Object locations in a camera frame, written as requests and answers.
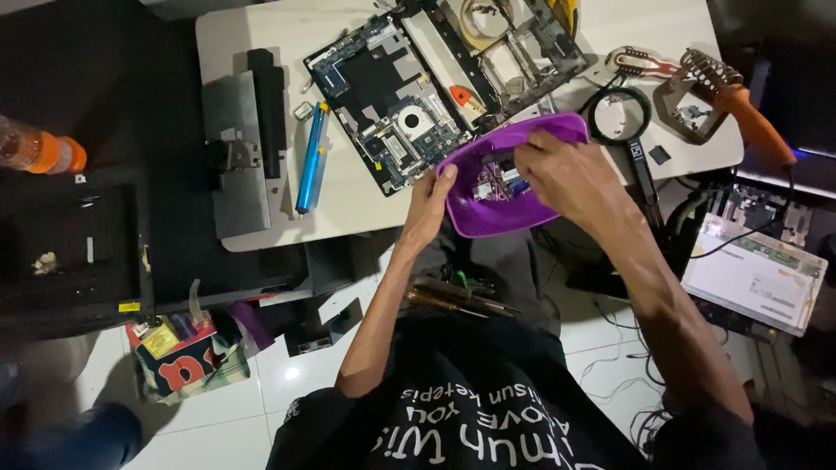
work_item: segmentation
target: desk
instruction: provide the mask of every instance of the desk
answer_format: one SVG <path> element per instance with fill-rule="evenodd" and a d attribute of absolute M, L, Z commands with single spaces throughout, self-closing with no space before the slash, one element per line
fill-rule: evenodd
<path fill-rule="evenodd" d="M 285 66 L 289 110 L 305 100 L 313 103 L 323 97 L 316 87 L 305 95 L 300 93 L 310 76 L 302 64 L 303 58 L 334 41 L 343 28 L 359 28 L 370 16 L 380 13 L 371 0 L 337 3 L 282 0 L 209 13 L 196 23 L 201 80 L 205 84 L 224 75 L 240 73 L 246 69 L 246 60 L 242 60 L 246 51 L 266 48 Z M 580 18 L 577 42 L 586 54 L 598 55 L 598 63 L 584 75 L 596 82 L 602 81 L 596 71 L 604 81 L 611 76 L 604 71 L 603 58 L 622 45 L 654 49 L 673 59 L 678 59 L 687 47 L 720 55 L 708 8 L 701 0 L 639 0 L 630 2 L 628 7 L 615 0 L 593 0 L 581 4 Z M 432 57 L 427 59 L 433 64 Z M 630 86 L 642 89 L 648 96 L 652 96 L 656 85 L 655 81 L 630 81 Z M 593 91 L 585 80 L 576 79 L 556 90 L 554 97 L 561 109 L 576 110 Z M 332 147 L 317 208 L 302 220 L 293 213 L 307 133 L 293 117 L 288 117 L 291 148 L 282 168 L 283 178 L 268 180 L 273 227 L 225 238 L 224 247 L 242 252 L 403 224 L 410 191 L 384 197 L 339 123 L 331 122 L 329 128 Z M 704 146 L 684 142 L 656 117 L 642 141 L 648 149 L 664 146 L 673 157 L 662 166 L 650 160 L 655 179 L 732 166 L 743 158 L 742 138 L 732 117 Z M 613 165 L 619 169 L 624 184 L 630 182 L 626 159 L 616 155 Z"/>

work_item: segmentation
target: hand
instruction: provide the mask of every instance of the hand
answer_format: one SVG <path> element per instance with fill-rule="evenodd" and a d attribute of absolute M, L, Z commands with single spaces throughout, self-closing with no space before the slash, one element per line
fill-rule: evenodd
<path fill-rule="evenodd" d="M 438 235 L 444 217 L 444 201 L 456 182 L 457 172 L 455 165 L 447 165 L 437 179 L 436 173 L 430 171 L 415 182 L 404 231 L 396 246 L 400 252 L 416 257 Z"/>
<path fill-rule="evenodd" d="M 514 161 L 540 202 L 593 238 L 641 214 L 596 144 L 567 144 L 535 130 L 514 149 Z"/>

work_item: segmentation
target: magnifying glass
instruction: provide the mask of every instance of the magnifying glass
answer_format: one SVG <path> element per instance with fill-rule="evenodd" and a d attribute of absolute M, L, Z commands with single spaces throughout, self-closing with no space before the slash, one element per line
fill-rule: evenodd
<path fill-rule="evenodd" d="M 605 146 L 624 149 L 641 191 L 639 206 L 650 227 L 661 230 L 665 220 L 659 210 L 659 195 L 640 140 L 650 125 L 650 100 L 637 89 L 614 87 L 602 89 L 587 105 L 589 134 Z"/>

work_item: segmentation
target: purple plastic bowl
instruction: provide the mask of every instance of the purple plastic bowl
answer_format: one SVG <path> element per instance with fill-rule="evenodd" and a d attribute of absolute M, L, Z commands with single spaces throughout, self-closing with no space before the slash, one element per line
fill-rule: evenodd
<path fill-rule="evenodd" d="M 534 192 L 511 201 L 473 200 L 472 188 L 482 170 L 482 158 L 527 142 L 528 134 L 535 129 L 543 129 L 564 142 L 589 143 L 584 118 L 575 113 L 557 113 L 497 129 L 454 151 L 438 165 L 436 175 L 450 163 L 455 163 L 459 169 L 456 184 L 447 195 L 447 212 L 460 235 L 465 238 L 490 237 L 535 227 L 558 216 L 541 204 Z"/>

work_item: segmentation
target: plastic bottle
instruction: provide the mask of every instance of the plastic bottle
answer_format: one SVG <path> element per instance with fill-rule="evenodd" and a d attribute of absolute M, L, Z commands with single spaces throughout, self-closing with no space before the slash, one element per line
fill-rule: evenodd
<path fill-rule="evenodd" d="M 69 137 L 55 137 L 0 115 L 0 166 L 31 173 L 77 173 L 87 152 Z"/>

